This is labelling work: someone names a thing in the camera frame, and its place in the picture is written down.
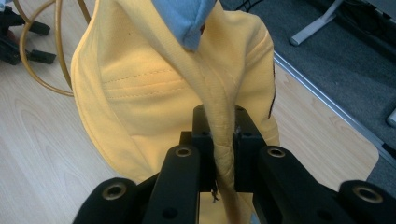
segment wooden floor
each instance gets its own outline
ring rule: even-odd
[[[21,1],[32,13],[40,1]],[[93,0],[86,1],[92,11]],[[53,8],[39,21],[52,25]],[[86,28],[77,1],[64,1],[67,64]],[[13,29],[18,35],[21,28]],[[53,32],[29,35],[28,49],[55,53]],[[59,64],[32,63],[48,83],[67,90]],[[274,114],[281,144],[318,182],[338,189],[365,179],[375,147],[278,66]],[[82,128],[74,99],[48,91],[23,65],[0,62],[0,223],[71,223],[102,181],[117,174],[107,166]]]

